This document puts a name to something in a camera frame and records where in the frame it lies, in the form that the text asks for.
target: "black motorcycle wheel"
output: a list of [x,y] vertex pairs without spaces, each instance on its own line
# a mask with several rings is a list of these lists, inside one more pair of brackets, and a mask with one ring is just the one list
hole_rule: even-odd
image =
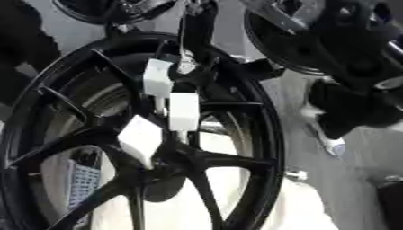
[[[168,142],[158,150],[156,169],[149,172],[116,145],[117,133],[133,114],[166,127],[166,120],[153,112],[148,98],[141,93],[139,76],[149,58],[177,58],[179,51],[175,41],[175,36],[162,33],[128,33],[114,40],[96,41],[63,57],[30,84],[14,106],[13,116],[2,136],[0,192],[12,229],[72,229],[84,214],[91,213],[117,194],[127,196],[130,201],[134,229],[144,229],[144,188],[153,182],[169,180],[167,174],[187,177],[193,182],[210,213],[212,229],[254,230],[261,227],[282,183],[281,125],[260,84],[248,80],[238,62],[222,51],[207,48],[219,63],[216,81],[202,88],[202,115],[213,114],[215,117],[217,113],[220,114],[217,119],[231,117],[238,120],[232,122],[237,125],[228,128],[228,133],[233,134],[231,137],[238,153],[245,149],[243,143],[248,142],[252,157],[203,151],[194,138],[198,136],[197,132],[190,136],[190,145],[170,139],[171,134],[166,132]],[[84,74],[88,69],[97,75]],[[111,76],[108,80],[103,79],[105,73]],[[89,97],[85,94],[100,92],[101,88],[112,84],[120,85],[123,93],[118,94],[127,100],[126,109],[102,117],[94,107],[84,105],[85,97]],[[80,125],[59,137],[55,135],[60,133],[60,130],[55,131],[55,124],[66,117],[75,118],[75,123]],[[224,127],[231,126],[230,121],[223,123]],[[40,174],[40,164],[46,158],[89,145],[100,147],[110,157],[117,176],[56,223],[50,223],[50,217],[43,211],[46,202],[38,200],[37,191],[32,187],[33,181],[38,180],[33,175]],[[242,167],[250,172],[242,198],[226,219],[221,218],[211,196],[211,187],[205,180],[205,170],[221,166]]]

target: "black wheel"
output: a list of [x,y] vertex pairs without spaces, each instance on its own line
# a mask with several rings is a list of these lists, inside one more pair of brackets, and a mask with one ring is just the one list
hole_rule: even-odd
[[[185,187],[185,179],[208,211],[207,228],[260,228],[282,183],[284,149],[275,108],[237,61],[210,47],[210,55],[218,59],[218,75],[214,82],[198,85],[200,131],[189,135],[188,145],[176,140],[166,129],[166,118],[155,114],[141,89],[149,58],[178,59],[175,41],[175,36],[161,33],[128,33],[97,41],[63,57],[32,82],[14,107],[1,145],[0,188],[12,229],[72,229],[86,214],[94,218],[95,208],[118,196],[127,200],[131,229],[147,229],[143,208],[148,210],[149,201],[172,200]],[[152,171],[117,143],[117,134],[136,114],[165,129]],[[200,136],[211,132],[203,125],[207,121],[221,124],[213,132],[230,138],[235,155],[206,150]],[[115,173],[77,207],[65,210],[61,180],[65,171],[60,165],[88,147],[99,150],[102,162],[110,162]],[[222,167],[247,171],[241,172],[238,201],[227,214],[222,213],[206,174]],[[196,207],[189,212],[197,213]]]
[[306,75],[324,75],[312,48],[309,34],[290,35],[257,14],[245,11],[244,26],[254,46],[273,62]]

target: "wheel rim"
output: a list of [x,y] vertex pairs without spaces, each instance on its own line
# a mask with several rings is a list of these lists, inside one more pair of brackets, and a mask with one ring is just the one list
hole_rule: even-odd
[[[63,150],[82,145],[99,146],[110,156],[110,160],[117,167],[119,176],[116,176],[112,181],[96,191],[87,201],[82,202],[77,209],[70,212],[70,215],[65,216],[49,229],[71,227],[75,221],[82,217],[84,212],[91,211],[101,201],[106,201],[117,194],[128,197],[128,200],[134,204],[132,206],[132,214],[136,214],[136,210],[142,207],[141,194],[143,194],[143,191],[133,183],[133,178],[138,178],[135,181],[143,181],[138,185],[144,185],[144,183],[152,182],[155,179],[163,180],[165,178],[167,168],[159,167],[153,172],[145,172],[139,167],[137,161],[128,158],[116,145],[116,135],[125,122],[119,124],[115,122],[126,120],[124,118],[128,117],[128,113],[125,112],[127,110],[107,118],[96,117],[90,110],[73,102],[64,96],[63,93],[60,93],[59,90],[61,88],[58,87],[58,85],[71,82],[71,77],[69,76],[80,73],[80,68],[84,69],[94,65],[101,69],[107,68],[130,94],[131,112],[141,114],[143,117],[153,120],[159,126],[166,128],[166,121],[158,117],[152,108],[148,106],[147,99],[138,93],[140,92],[138,89],[141,88],[139,87],[139,81],[130,78],[125,70],[115,65],[111,60],[119,55],[129,53],[130,50],[126,50],[126,48],[133,48],[133,46],[135,48],[143,48],[137,49],[137,52],[143,51],[147,53],[149,50],[145,50],[145,47],[149,46],[151,50],[157,50],[157,52],[163,50],[172,55],[177,55],[177,46],[172,42],[175,40],[175,37],[165,34],[145,34],[136,38],[126,35],[115,44],[98,42],[77,51],[65,59],[61,59],[39,76],[19,100],[15,107],[15,116],[9,121],[4,131],[3,147],[7,155],[4,159],[4,169],[2,170],[2,183],[5,188],[2,192],[11,218],[21,229],[44,229],[49,225],[38,211],[34,214],[31,212],[31,217],[28,217],[26,223],[17,223],[20,217],[27,216],[25,214],[27,209],[37,207],[32,200],[28,201],[29,198],[17,199],[17,196],[27,189],[27,185],[22,184],[22,178],[26,180],[26,175],[22,174],[26,174],[29,170],[24,166],[38,165],[50,155],[63,152]],[[230,57],[220,51],[210,49],[210,52],[213,56],[221,58],[219,65],[223,68],[223,71],[226,68],[237,67]],[[66,67],[66,62],[74,62],[75,64]],[[222,77],[218,81],[226,84],[228,78]],[[261,127],[259,129],[261,131],[259,135],[261,136],[256,137],[253,142],[255,146],[254,156],[258,157],[260,155],[260,159],[214,154],[202,151],[197,147],[189,147],[166,136],[166,140],[168,141],[164,144],[164,147],[160,147],[156,160],[160,162],[160,165],[168,165],[170,173],[175,175],[180,173],[180,175],[186,176],[193,182],[210,213],[212,229],[257,229],[263,223],[265,216],[273,206],[280,188],[283,164],[282,135],[275,111],[270,107],[270,102],[265,99],[259,88],[255,88],[253,84],[245,79],[234,78],[229,81],[232,83],[236,83],[237,81],[242,83],[242,85],[237,86],[237,90],[242,97],[241,101],[207,101],[201,105],[201,109],[203,111],[225,111],[230,112],[230,114],[231,112],[241,112],[242,114],[254,113],[259,118],[256,124]],[[55,99],[67,106],[84,125],[62,138],[49,142],[44,146],[33,148],[34,150],[32,150],[33,143],[28,143],[27,139],[29,138],[26,136],[33,133],[31,130],[34,129],[32,128],[34,126],[28,120],[22,121],[22,118],[31,116],[32,118],[38,118],[38,116],[42,115],[38,115],[38,108],[49,104],[49,100],[52,101]],[[252,173],[242,199],[225,221],[221,219],[205,175],[205,171],[208,168],[221,166],[241,166],[247,168]],[[268,190],[267,194],[262,192],[262,190]],[[18,208],[13,207],[13,204],[17,202],[24,202],[25,205],[21,205]],[[133,217],[133,225],[137,226],[135,229],[144,229],[141,213],[140,211]]]

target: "wheel spoke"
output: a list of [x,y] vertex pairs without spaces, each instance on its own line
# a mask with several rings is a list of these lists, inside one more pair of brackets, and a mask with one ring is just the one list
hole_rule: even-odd
[[261,110],[263,108],[261,102],[202,102],[201,111],[224,111],[224,112],[250,112],[253,110]]
[[62,93],[59,93],[46,86],[41,87],[39,89],[39,92],[42,93],[45,97],[50,97],[53,100],[58,100],[62,102],[65,106],[67,106],[67,109],[69,111],[71,111],[81,122],[85,124],[93,124],[94,121],[97,119],[93,112],[89,111],[81,104],[71,101]]
[[129,195],[129,208],[131,213],[131,221],[134,230],[144,230],[144,189],[142,186],[135,186],[130,189]]
[[189,146],[200,149],[200,132],[192,132],[189,134]]
[[188,178],[192,181],[194,187],[196,187],[196,190],[199,192],[201,199],[204,202],[204,206],[209,211],[212,229],[223,229],[224,221],[219,211],[217,200],[214,198],[214,193],[212,192],[206,173],[194,172],[191,175],[188,175]]
[[115,133],[104,128],[81,128],[21,156],[13,161],[11,166],[40,164],[48,157],[62,153],[68,149],[79,146],[105,144],[114,140],[115,136]]
[[93,49],[93,53],[95,57],[98,58],[99,67],[107,67],[111,71],[113,76],[115,76],[123,84],[123,86],[126,87],[126,89],[130,93],[131,99],[135,100],[136,102],[139,102],[140,101],[138,95],[139,86],[136,83],[136,81],[133,78],[131,78],[130,75],[126,73],[126,71],[124,71],[119,66],[114,64],[110,58],[106,57],[102,53],[102,51]]
[[261,160],[252,157],[244,157],[240,155],[226,155],[212,153],[207,151],[199,151],[197,158],[202,160],[207,168],[214,167],[239,167],[245,168],[251,172],[261,172],[270,170],[273,167],[274,159]]
[[115,169],[129,167],[141,168],[141,163],[133,156],[119,148],[118,142],[113,144],[100,144],[99,147],[105,152]]
[[58,222],[47,230],[71,229],[82,217],[94,211],[106,201],[123,193],[117,178],[112,179],[100,189],[96,190],[87,199],[79,203],[75,208],[65,214]]

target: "person's leg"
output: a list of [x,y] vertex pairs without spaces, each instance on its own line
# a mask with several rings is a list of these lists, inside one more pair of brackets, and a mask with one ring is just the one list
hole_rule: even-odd
[[12,107],[30,81],[14,67],[0,63],[0,103]]
[[339,139],[361,126],[370,109],[366,97],[320,80],[311,86],[308,101],[325,112],[318,116],[318,123],[330,139]]
[[60,52],[54,39],[41,29],[39,13],[35,11],[26,3],[0,1],[0,36],[2,43],[13,49],[16,56],[40,72],[59,58]]
[[323,80],[312,84],[306,94],[302,115],[313,118],[309,126],[324,148],[331,155],[341,156],[345,152],[343,136],[361,124],[357,118],[362,116],[363,108],[354,108],[358,99],[340,85]]

